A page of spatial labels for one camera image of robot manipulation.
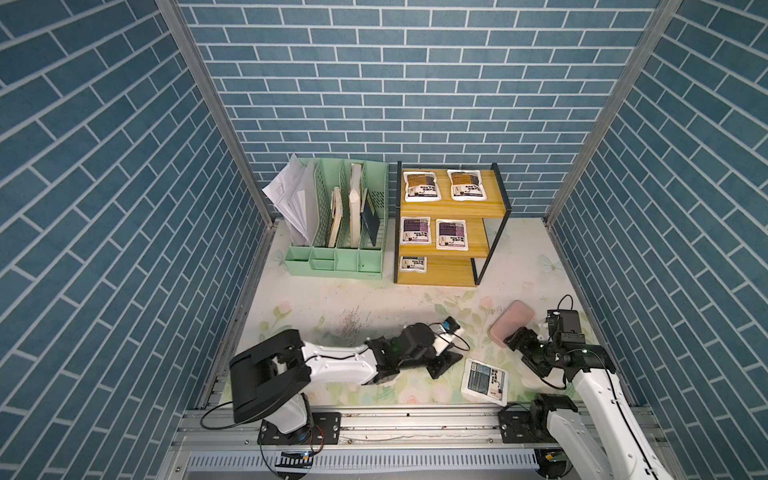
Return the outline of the yellow coffee bag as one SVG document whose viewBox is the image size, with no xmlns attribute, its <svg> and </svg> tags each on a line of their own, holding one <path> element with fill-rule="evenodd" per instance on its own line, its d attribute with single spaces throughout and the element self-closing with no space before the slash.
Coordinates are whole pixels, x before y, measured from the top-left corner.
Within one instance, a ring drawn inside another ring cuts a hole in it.
<svg viewBox="0 0 768 480">
<path fill-rule="evenodd" d="M 437 202 L 442 199 L 437 175 L 432 171 L 406 171 L 403 173 L 405 182 L 404 199 L 406 202 Z"/>
<path fill-rule="evenodd" d="M 448 170 L 450 193 L 454 201 L 485 201 L 487 194 L 479 170 Z"/>
</svg>

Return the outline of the purple coffee bag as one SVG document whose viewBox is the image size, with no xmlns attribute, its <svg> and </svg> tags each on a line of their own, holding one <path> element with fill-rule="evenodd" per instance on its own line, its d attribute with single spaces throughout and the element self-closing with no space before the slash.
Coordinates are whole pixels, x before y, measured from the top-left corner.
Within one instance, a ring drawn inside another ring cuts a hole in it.
<svg viewBox="0 0 768 480">
<path fill-rule="evenodd" d="M 429 217 L 402 217 L 399 242 L 401 245 L 430 245 L 431 219 Z"/>
<path fill-rule="evenodd" d="M 436 220 L 436 248 L 438 250 L 468 251 L 469 242 L 465 220 Z"/>
</svg>

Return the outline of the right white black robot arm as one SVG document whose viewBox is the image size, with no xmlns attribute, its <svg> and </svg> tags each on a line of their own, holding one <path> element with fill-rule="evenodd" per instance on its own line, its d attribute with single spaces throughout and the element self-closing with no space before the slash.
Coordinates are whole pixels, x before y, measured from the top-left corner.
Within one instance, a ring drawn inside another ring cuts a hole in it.
<svg viewBox="0 0 768 480">
<path fill-rule="evenodd" d="M 586 430 L 567 396 L 539 394 L 531 404 L 532 426 L 552 437 L 582 479 L 670 479 L 672 475 L 644 435 L 620 387 L 607 351 L 579 330 L 556 327 L 547 341 L 521 327 L 505 338 L 540 379 L 563 371 L 584 403 L 599 436 Z"/>
</svg>

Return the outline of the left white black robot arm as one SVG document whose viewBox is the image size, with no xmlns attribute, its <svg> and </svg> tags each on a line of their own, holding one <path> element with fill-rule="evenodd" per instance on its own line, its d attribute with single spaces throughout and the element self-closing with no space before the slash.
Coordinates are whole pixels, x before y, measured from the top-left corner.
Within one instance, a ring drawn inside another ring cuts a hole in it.
<svg viewBox="0 0 768 480">
<path fill-rule="evenodd" d="M 265 420 L 283 435 L 304 432 L 312 424 L 306 387 L 378 385 L 417 368 L 436 380 L 463 359 L 452 350 L 454 338 L 416 323 L 396 337 L 371 338 L 356 347 L 328 347 L 303 340 L 296 329 L 285 330 L 230 360 L 234 424 Z"/>
</svg>

